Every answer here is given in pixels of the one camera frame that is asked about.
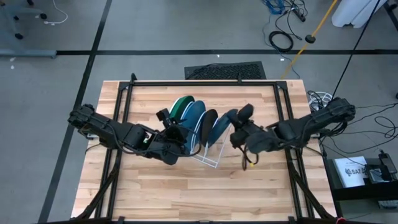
wooden table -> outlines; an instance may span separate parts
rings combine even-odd
[[[309,114],[303,82],[287,80],[287,84],[294,117]],[[117,81],[103,83],[98,113],[112,118],[118,85]],[[207,109],[213,108],[218,114],[251,103],[255,107],[252,118],[259,126],[279,120],[274,92],[268,86],[135,86],[128,121],[163,129],[155,113],[170,108],[175,99],[184,95],[203,100]],[[281,98],[287,117],[283,95]],[[125,100],[126,94],[119,118],[124,112]],[[89,146],[97,143],[90,141]],[[309,146],[319,150],[316,141],[311,141]],[[83,211],[99,189],[105,153],[102,146],[87,152],[73,217]],[[336,215],[322,157],[304,150],[303,161],[311,191],[330,214]],[[301,190],[299,193],[306,217],[304,197]],[[124,154],[113,218],[119,216],[127,220],[286,220],[288,216],[295,216],[295,212],[285,152],[260,153],[259,163],[247,171],[241,168],[241,152],[233,149],[229,141],[216,169],[192,158],[179,158],[177,164],[168,166],[155,159]]]

